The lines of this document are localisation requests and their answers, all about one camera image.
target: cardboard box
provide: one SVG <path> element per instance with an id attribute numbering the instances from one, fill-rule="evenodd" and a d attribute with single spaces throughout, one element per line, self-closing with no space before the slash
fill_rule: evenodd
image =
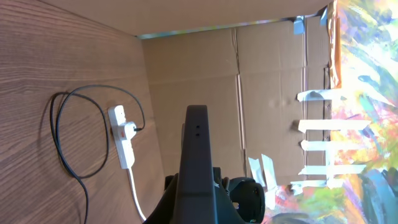
<path id="1" fill-rule="evenodd" d="M 310 15 L 331 0 L 41 0 L 131 35 Z"/>
<path id="2" fill-rule="evenodd" d="M 225 176 L 243 176 L 247 157 L 261 154 L 274 161 L 279 185 L 305 179 L 297 174 L 306 163 L 325 163 L 323 154 L 305 155 L 299 142 L 306 136 L 292 126 L 323 118 L 323 104 L 296 100 L 307 87 L 323 88 L 328 66 L 326 27 L 320 17 L 306 23 L 299 35 L 284 21 L 142 42 L 166 175 L 178 172 L 181 124 L 192 104 L 208 106 L 213 165 Z"/>

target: wooden panel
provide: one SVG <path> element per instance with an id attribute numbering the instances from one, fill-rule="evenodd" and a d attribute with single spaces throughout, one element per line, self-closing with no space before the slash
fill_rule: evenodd
<path id="1" fill-rule="evenodd" d="M 57 91 L 94 83 L 125 88 L 144 106 L 147 126 L 133 140 L 133 172 L 148 216 L 162 195 L 164 173 L 140 41 L 42 2 L 0 2 L 0 223 L 83 223 L 85 195 L 61 167 L 47 103 Z M 82 94 L 105 110 L 123 104 L 127 119 L 142 125 L 127 95 L 102 89 Z M 78 174 L 99 167 L 106 148 L 95 106 L 72 98 L 60 134 Z M 84 183 L 91 202 L 88 223 L 140 222 L 113 140 L 104 169 Z"/>

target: white tape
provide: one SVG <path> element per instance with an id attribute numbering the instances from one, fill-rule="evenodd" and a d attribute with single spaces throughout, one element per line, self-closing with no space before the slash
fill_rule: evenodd
<path id="1" fill-rule="evenodd" d="M 343 90 L 331 89 L 331 90 L 308 90 L 297 94 L 297 100 L 301 101 L 315 101 L 315 100 L 341 100 L 343 96 Z"/>
<path id="2" fill-rule="evenodd" d="M 363 130 L 371 121 L 344 119 L 306 119 L 300 120 L 298 130 Z"/>
<path id="3" fill-rule="evenodd" d="M 326 180 L 291 181 L 291 184 L 298 187 L 326 187 Z"/>
<path id="4" fill-rule="evenodd" d="M 292 190 L 294 195 L 299 195 L 303 193 L 304 187 L 329 187 L 330 189 L 342 187 L 344 179 L 333 179 L 333 180 L 303 180 L 303 181 L 293 181 Z"/>
<path id="5" fill-rule="evenodd" d="M 253 179 L 256 181 L 256 183 L 259 183 L 259 184 L 261 184 L 262 187 L 265 187 L 266 183 L 264 182 L 264 179 L 262 178 L 260 160 L 249 158 L 249 163 L 250 163 L 250 169 L 251 169 L 251 174 L 253 175 Z"/>
<path id="6" fill-rule="evenodd" d="M 301 148 L 304 151 L 329 151 L 329 150 L 358 150 L 365 146 L 349 141 L 307 141 L 303 140 Z"/>
<path id="7" fill-rule="evenodd" d="M 266 192 L 266 206 L 271 210 L 275 209 L 276 207 L 276 200 L 275 200 L 276 193 L 277 193 L 277 188 L 273 188 Z"/>
<path id="8" fill-rule="evenodd" d="M 275 170 L 274 163 L 272 159 L 264 154 L 261 154 L 262 166 L 264 167 L 264 175 L 266 177 L 267 188 L 268 190 L 276 188 L 276 178 L 275 178 Z"/>
<path id="9" fill-rule="evenodd" d="M 335 178 L 334 169 L 333 168 L 329 169 L 330 167 L 335 166 L 335 154 L 336 154 L 335 150 L 325 151 L 325 164 L 326 164 L 326 167 L 328 167 L 326 169 L 326 179 L 327 180 L 333 180 Z"/>
<path id="10" fill-rule="evenodd" d="M 327 171 L 333 175 L 338 174 L 359 174 L 366 165 L 335 165 L 335 166 L 304 166 L 299 175 L 326 175 Z"/>

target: black cable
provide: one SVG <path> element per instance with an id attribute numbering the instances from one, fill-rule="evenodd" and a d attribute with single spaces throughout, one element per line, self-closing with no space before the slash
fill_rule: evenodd
<path id="1" fill-rule="evenodd" d="M 128 95 L 130 95 L 131 97 L 133 97 L 133 98 L 135 99 L 135 101 L 137 102 L 137 104 L 138 104 L 140 110 L 141 110 L 141 113 L 142 113 L 142 120 L 143 120 L 142 128 L 136 128 L 135 131 L 141 131 L 141 130 L 143 130 L 143 129 L 145 128 L 145 116 L 144 116 L 144 110 L 142 109 L 141 103 L 139 102 L 139 100 L 137 99 L 136 96 L 134 96 L 132 93 L 130 93 L 130 92 L 128 92 L 127 90 L 124 90 L 124 89 L 122 89 L 122 88 L 115 87 L 115 86 L 110 86 L 110 85 L 87 85 L 87 86 L 82 86 L 82 87 L 76 88 L 76 89 L 74 89 L 73 91 L 71 91 L 70 93 L 68 93 L 68 92 L 58 92 L 58 93 L 56 93 L 56 94 L 54 94 L 54 95 L 52 96 L 51 105 L 50 105 L 50 127 L 51 127 L 51 134 L 52 134 L 52 138 L 53 138 L 53 140 L 54 140 L 54 144 L 55 144 L 55 147 L 57 148 L 57 152 L 58 152 L 58 155 L 59 155 L 59 157 L 60 157 L 60 159 L 61 159 L 61 162 L 62 162 L 63 167 L 65 168 L 65 170 L 67 170 L 67 172 L 68 172 L 72 177 L 74 177 L 74 178 L 79 182 L 79 184 L 81 185 L 81 187 L 82 187 L 83 190 L 85 191 L 85 196 L 86 196 L 86 214 L 85 214 L 85 222 L 84 222 L 84 224 L 87 223 L 89 198 L 88 198 L 87 188 L 86 188 L 86 186 L 84 185 L 84 183 L 83 183 L 81 180 L 82 180 L 82 179 L 85 179 L 85 178 L 92 177 L 92 176 L 94 176 L 95 174 L 97 174 L 97 173 L 105 166 L 105 163 L 106 163 L 106 161 L 108 160 L 108 154 L 109 154 L 109 133 L 108 133 L 108 125 L 106 124 L 106 118 L 105 118 L 105 113 L 104 113 L 104 111 L 101 109 L 100 105 L 97 104 L 97 102 L 94 101 L 93 99 L 91 99 L 91 98 L 89 98 L 89 97 L 87 97 L 87 96 L 84 96 L 84 95 L 81 95 L 81 94 L 76 93 L 77 91 L 84 90 L 84 89 L 87 89 L 87 88 L 112 88 L 112 89 L 115 89 L 115 90 L 119 90 L 119 91 L 125 92 L 125 93 L 127 93 Z M 56 120 L 55 120 L 55 127 L 54 127 L 54 121 L 53 121 L 53 107 L 54 107 L 55 99 L 56 99 L 59 95 L 66 95 L 67 97 L 62 101 L 61 107 L 60 107 L 59 110 L 57 111 L 57 117 L 56 117 Z M 80 97 L 80 98 L 83 98 L 83 99 L 85 99 L 85 100 L 88 100 L 88 101 L 92 102 L 92 103 L 99 109 L 99 111 L 101 112 L 102 118 L 103 118 L 103 120 L 104 120 L 104 126 L 105 126 L 105 134 L 106 134 L 106 155 L 105 155 L 104 162 L 101 164 L 101 166 L 100 166 L 96 171 L 92 172 L 91 174 L 84 175 L 84 176 L 79 176 L 79 175 L 77 175 L 77 174 L 75 173 L 75 171 L 73 171 L 73 169 L 70 167 L 70 165 L 68 164 L 67 160 L 66 160 L 65 157 L 63 156 L 62 149 L 61 149 L 60 132 L 59 132 L 61 114 L 62 114 L 62 111 L 63 111 L 64 106 L 66 105 L 67 101 L 69 100 L 69 97 L 71 97 L 71 96 L 77 96 L 77 97 Z"/>

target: electrical cord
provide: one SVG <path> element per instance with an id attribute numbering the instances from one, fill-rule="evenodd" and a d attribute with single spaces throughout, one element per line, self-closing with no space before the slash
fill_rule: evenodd
<path id="1" fill-rule="evenodd" d="M 141 128 L 136 128 L 135 131 L 141 131 L 141 130 L 143 130 L 143 129 L 145 128 L 144 110 L 142 109 L 142 105 L 141 105 L 140 101 L 139 101 L 139 100 L 137 99 L 137 97 L 134 96 L 132 93 L 130 93 L 130 92 L 128 92 L 127 90 L 124 90 L 124 89 L 122 89 L 122 88 L 115 87 L 115 86 L 110 86 L 110 85 L 86 85 L 86 86 L 82 86 L 82 87 L 76 88 L 76 89 L 74 89 L 73 91 L 71 91 L 70 93 L 69 93 L 69 92 L 58 92 L 58 93 L 56 93 L 56 94 L 54 94 L 54 95 L 52 96 L 51 104 L 50 104 L 50 127 L 51 127 L 51 134 L 52 134 L 52 137 L 53 137 L 53 140 L 54 140 L 54 144 L 55 144 L 55 147 L 57 148 L 58 156 L 59 156 L 59 158 L 61 159 L 61 162 L 62 162 L 63 167 L 65 168 L 65 170 L 66 170 L 72 177 L 74 177 L 74 178 L 79 182 L 79 184 L 81 185 L 81 187 L 83 188 L 83 190 L 84 190 L 84 192 L 85 192 L 85 197 L 86 197 L 86 214 L 85 214 L 85 221 L 84 221 L 84 224 L 87 223 L 89 198 L 88 198 L 88 191 L 87 191 L 87 188 L 86 188 L 86 186 L 84 185 L 82 179 L 89 178 L 89 177 L 92 177 L 92 176 L 94 176 L 95 174 L 97 174 L 97 173 L 105 166 L 106 161 L 108 160 L 108 155 L 109 155 L 109 132 L 108 132 L 108 125 L 106 124 L 106 117 L 105 117 L 104 111 L 101 109 L 100 105 L 97 104 L 97 102 L 94 101 L 93 99 L 91 99 L 91 98 L 89 98 L 89 97 L 87 97 L 87 96 L 84 96 L 84 95 L 81 95 L 81 94 L 76 93 L 76 92 L 78 92 L 78 91 L 80 91 L 80 90 L 84 90 L 84 89 L 88 89 L 88 88 L 111 88 L 111 89 L 114 89 L 114 90 L 119 90 L 119 91 L 125 92 L 125 93 L 127 93 L 128 95 L 130 95 L 131 97 L 133 97 L 133 98 L 135 99 L 135 101 L 137 102 L 137 104 L 138 104 L 140 110 L 141 110 L 141 113 L 142 113 L 142 120 L 143 120 L 143 125 L 142 125 L 142 127 L 141 127 Z M 53 120 L 53 107 L 54 107 L 55 99 L 56 99 L 58 96 L 60 96 L 60 95 L 66 95 L 67 97 L 62 101 L 61 107 L 59 107 L 59 110 L 57 111 L 57 116 L 56 116 L 56 119 L 55 119 L 55 126 L 54 126 L 54 120 Z M 70 99 L 71 96 L 77 96 L 77 97 L 80 97 L 80 98 L 83 98 L 83 99 L 85 99 L 85 100 L 88 100 L 88 101 L 92 102 L 92 103 L 99 109 L 99 111 L 101 112 L 101 115 L 102 115 L 102 118 L 103 118 L 103 121 L 104 121 L 104 126 L 105 126 L 105 134 L 106 134 L 106 155 L 105 155 L 104 162 L 101 164 L 101 166 L 100 166 L 96 171 L 94 171 L 94 172 L 92 172 L 92 173 L 90 173 L 90 174 L 88 174 L 88 175 L 84 175 L 84 176 L 79 176 L 79 175 L 77 175 L 77 174 L 75 173 L 75 171 L 73 171 L 73 169 L 70 167 L 70 165 L 68 164 L 67 160 L 65 159 L 65 157 L 64 157 L 64 155 L 63 155 L 63 153 L 62 153 L 62 148 L 61 148 L 60 131 L 59 131 L 59 130 L 60 130 L 60 120 L 61 120 L 62 111 L 63 111 L 63 109 L 64 109 L 64 107 L 65 107 L 67 101 Z M 131 178 L 131 181 L 132 181 L 132 188 L 133 188 L 134 200 L 135 200 L 135 202 L 136 202 L 137 209 L 139 209 L 140 215 L 142 215 L 141 217 L 144 217 L 144 215 L 143 215 L 142 212 L 141 212 L 141 208 L 139 208 L 138 201 L 137 201 L 137 199 L 136 199 L 136 198 L 137 198 L 137 195 L 136 195 L 136 193 L 135 193 L 134 180 L 132 179 L 132 170 L 130 169 L 129 172 L 130 172 L 130 178 Z"/>
<path id="2" fill-rule="evenodd" d="M 134 183 L 134 178 L 132 176 L 131 167 L 128 169 L 128 171 L 129 171 L 130 182 L 131 182 L 130 185 L 131 185 L 131 190 L 132 190 L 132 196 L 134 197 L 134 203 L 136 204 L 138 214 L 141 217 L 142 221 L 146 221 L 147 218 L 145 217 L 145 215 L 141 211 L 141 207 L 139 206 L 139 203 L 138 203 L 138 198 L 137 198 L 137 193 L 136 193 L 136 185 Z"/>

